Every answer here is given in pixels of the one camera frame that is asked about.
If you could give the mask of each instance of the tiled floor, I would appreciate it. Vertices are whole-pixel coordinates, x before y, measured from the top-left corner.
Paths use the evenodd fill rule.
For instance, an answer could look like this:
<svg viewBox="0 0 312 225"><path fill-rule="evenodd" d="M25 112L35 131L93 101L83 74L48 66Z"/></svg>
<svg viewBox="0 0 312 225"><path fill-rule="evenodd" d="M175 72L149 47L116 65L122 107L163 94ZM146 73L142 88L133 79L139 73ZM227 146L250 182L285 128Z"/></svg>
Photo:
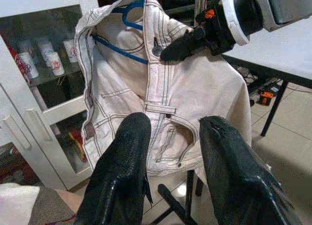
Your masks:
<svg viewBox="0 0 312 225"><path fill-rule="evenodd" d="M302 223L310 225L312 224L312 94L293 89L312 92L311 89L290 84L266 137L261 137L260 132L273 101L270 107L258 104L252 107L253 149L272 166L273 174L282 183ZM158 184L165 184L178 201L182 203L185 201L183 195L186 190L186 173L162 178L151 177L149 180L154 204L151 208L145 200L142 221L144 225L152 222L169 207L157 193ZM77 193L83 195L84 190L85 187L82 187ZM193 194L192 217L199 225L217 224L207 188L204 188L201 197ZM160 224L183 223L171 213Z"/></svg>

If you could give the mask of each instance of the table leg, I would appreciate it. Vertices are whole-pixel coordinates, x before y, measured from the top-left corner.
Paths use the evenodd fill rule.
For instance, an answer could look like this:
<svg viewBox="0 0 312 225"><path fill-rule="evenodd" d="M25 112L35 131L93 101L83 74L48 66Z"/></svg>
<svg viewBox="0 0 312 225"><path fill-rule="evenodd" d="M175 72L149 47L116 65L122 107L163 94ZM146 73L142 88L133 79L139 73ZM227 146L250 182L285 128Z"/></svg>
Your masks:
<svg viewBox="0 0 312 225"><path fill-rule="evenodd" d="M275 99L275 102L273 104L273 107L272 107L272 109L270 111L270 114L269 114L269 116L267 118L267 121L265 122L263 130L262 130L262 132L260 134L261 136L265 136L267 134L267 131L268 131L268 129L270 127L270 124L272 122L272 119L274 117L274 114L275 114L275 112L276 112L276 110L278 108L278 105L279 105L280 101L283 98L283 95L284 95L284 92L285 92L285 90L287 88L287 85L288 85L288 82L287 81L283 81L283 83L281 85L281 88L279 89L278 94L276 96L276 99Z"/></svg>

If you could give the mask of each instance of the white cabinet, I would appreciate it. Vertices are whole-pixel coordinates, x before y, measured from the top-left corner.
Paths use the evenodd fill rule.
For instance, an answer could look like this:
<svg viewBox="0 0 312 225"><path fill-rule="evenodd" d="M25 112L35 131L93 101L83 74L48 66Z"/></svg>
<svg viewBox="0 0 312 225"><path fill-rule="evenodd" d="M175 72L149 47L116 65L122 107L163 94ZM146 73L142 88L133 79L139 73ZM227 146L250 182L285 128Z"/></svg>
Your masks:
<svg viewBox="0 0 312 225"><path fill-rule="evenodd" d="M63 42L74 37L82 14L97 6L97 0L0 0L0 120L5 126L0 129L0 153L3 146L14 145L49 187L72 188L91 175L81 149L84 79ZM46 63L43 44L58 53L64 74L55 76ZM28 53L38 71L30 84L12 50ZM22 62L26 71L33 69L27 60Z"/></svg>

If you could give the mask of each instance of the glass cabinet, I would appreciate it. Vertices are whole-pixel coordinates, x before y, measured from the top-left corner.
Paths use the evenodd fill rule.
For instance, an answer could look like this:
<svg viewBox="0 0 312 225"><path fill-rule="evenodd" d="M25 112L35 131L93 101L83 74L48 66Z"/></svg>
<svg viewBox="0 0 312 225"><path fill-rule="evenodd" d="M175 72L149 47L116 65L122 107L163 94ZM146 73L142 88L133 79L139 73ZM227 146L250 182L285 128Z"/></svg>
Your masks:
<svg viewBox="0 0 312 225"><path fill-rule="evenodd" d="M80 134L86 111L75 26L98 4L68 3L76 4L0 17L0 83L64 186L72 188L91 175ZM5 143L4 153L13 146Z"/></svg>

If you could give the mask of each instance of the hanger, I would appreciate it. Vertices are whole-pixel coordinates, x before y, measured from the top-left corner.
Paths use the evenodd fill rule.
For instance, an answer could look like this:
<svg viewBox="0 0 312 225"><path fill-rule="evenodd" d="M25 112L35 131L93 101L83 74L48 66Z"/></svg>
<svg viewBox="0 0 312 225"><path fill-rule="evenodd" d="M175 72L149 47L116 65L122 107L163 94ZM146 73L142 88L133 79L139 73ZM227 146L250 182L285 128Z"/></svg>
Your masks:
<svg viewBox="0 0 312 225"><path fill-rule="evenodd" d="M132 27L132 28L135 28L135 29L142 31L143 30L142 25L139 25L139 24L136 24L134 22L130 22L127 20L128 13L130 12L130 10L132 10L134 8L138 8L138 7L140 7L140 8L144 7L144 0L134 1L134 2L130 3L126 8L117 7L115 9L113 9L112 12L113 13L122 13L122 21L126 26L129 26L129 27Z"/></svg>

